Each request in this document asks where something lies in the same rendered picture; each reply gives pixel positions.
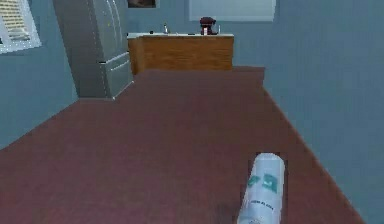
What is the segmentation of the wooden kitchen counter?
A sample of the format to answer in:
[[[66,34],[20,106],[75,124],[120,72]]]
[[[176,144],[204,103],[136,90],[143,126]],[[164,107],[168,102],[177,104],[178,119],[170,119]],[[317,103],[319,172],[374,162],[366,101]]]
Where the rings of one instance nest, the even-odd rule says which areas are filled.
[[[234,35],[130,33],[134,74],[145,70],[231,70]]]

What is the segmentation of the dark red coffee machine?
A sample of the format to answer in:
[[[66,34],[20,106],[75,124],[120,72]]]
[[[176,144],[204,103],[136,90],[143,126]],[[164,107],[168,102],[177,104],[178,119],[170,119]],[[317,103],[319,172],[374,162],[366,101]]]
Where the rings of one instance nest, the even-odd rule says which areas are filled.
[[[216,35],[212,30],[212,26],[216,24],[216,20],[212,17],[202,17],[200,19],[200,27],[202,35]]]

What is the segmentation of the white cylindrical bin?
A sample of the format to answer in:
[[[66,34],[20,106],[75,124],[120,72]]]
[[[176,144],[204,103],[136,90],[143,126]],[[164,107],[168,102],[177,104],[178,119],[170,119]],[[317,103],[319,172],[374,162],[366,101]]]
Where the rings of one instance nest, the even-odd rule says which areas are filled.
[[[280,224],[284,161],[274,153],[256,156],[236,224]]]

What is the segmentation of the grey fridge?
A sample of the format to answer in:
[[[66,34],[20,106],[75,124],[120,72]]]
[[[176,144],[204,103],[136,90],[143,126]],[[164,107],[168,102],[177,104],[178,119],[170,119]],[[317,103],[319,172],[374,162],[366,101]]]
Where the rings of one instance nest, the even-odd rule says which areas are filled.
[[[117,97],[133,81],[127,0],[53,0],[80,98]]]

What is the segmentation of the dark framed picture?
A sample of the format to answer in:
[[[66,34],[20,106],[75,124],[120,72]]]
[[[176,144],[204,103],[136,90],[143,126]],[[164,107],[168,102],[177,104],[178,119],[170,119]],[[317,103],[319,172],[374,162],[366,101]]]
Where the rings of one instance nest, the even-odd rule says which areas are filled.
[[[129,8],[156,8],[156,0],[127,0]]]

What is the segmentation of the white window with blinds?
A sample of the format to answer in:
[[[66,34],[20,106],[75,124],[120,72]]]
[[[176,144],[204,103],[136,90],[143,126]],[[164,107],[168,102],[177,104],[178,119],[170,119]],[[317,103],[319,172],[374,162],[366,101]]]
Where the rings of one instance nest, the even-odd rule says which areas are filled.
[[[0,54],[41,46],[31,0],[0,0]]]

